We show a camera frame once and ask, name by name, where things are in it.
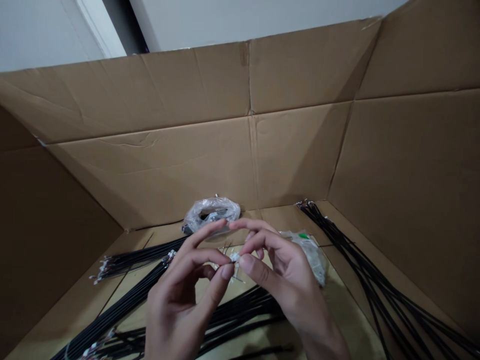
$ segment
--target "fingernail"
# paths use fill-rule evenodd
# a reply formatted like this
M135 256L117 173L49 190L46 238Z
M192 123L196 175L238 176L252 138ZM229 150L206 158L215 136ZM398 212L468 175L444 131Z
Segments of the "fingernail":
M240 258L240 267L245 271L247 274L252 270L254 266L254 257L250 254L242 255Z
M229 280L233 276L234 270L233 264L224 265L221 269L221 277L225 280Z

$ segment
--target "right hand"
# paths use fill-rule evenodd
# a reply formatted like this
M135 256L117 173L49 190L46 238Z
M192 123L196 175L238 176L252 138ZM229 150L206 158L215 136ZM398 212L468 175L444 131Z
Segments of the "right hand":
M230 223L229 228L250 230L239 252L240 267L278 302L288 321L300 334L307 357L349 359L345 340L333 322L302 248L281 237L263 220L242 218ZM273 269L262 261L264 249ZM258 258L251 255L253 251Z

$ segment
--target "plastic bag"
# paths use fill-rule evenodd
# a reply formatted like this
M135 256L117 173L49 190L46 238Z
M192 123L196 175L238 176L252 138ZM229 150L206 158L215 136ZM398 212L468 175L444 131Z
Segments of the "plastic bag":
M227 219L228 222L238 220L240 205L226 197L210 197L195 201L185 215L181 230L185 235L191 235L205 225L217 220ZM228 226L214 233L214 235L227 233Z
M308 236L306 231L280 231L280 234L284 238L291 238L292 242L300 245L306 255L308 263L310 264L313 275L315 275L315 279L323 288L325 286L325 278L327 276L329 262L322 249Z

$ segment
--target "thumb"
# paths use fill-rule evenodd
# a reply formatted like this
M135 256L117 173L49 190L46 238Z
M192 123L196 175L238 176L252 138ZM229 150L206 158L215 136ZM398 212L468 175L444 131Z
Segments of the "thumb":
M209 320L213 312L222 301L225 291L229 286L230 278L234 274L234 265L227 264L221 266L210 280L205 294L203 295L200 303L196 306L196 310L205 320Z
M263 261L247 253L241 256L240 267L244 273L267 290L274 298L280 295L282 278Z

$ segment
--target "white wall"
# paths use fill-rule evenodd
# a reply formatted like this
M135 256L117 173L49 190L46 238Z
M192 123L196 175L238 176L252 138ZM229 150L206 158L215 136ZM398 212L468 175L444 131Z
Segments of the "white wall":
M0 72L103 58L75 0L0 0Z
M130 0L151 52L386 15L406 0Z

